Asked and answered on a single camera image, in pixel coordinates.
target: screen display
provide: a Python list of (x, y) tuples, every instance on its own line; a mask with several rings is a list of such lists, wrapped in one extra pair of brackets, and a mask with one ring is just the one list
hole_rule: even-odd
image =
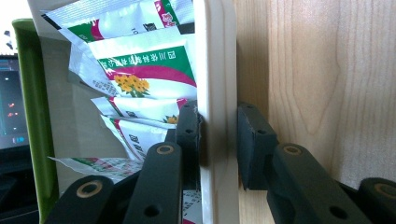
[(0, 149), (29, 144), (17, 58), (0, 59)]

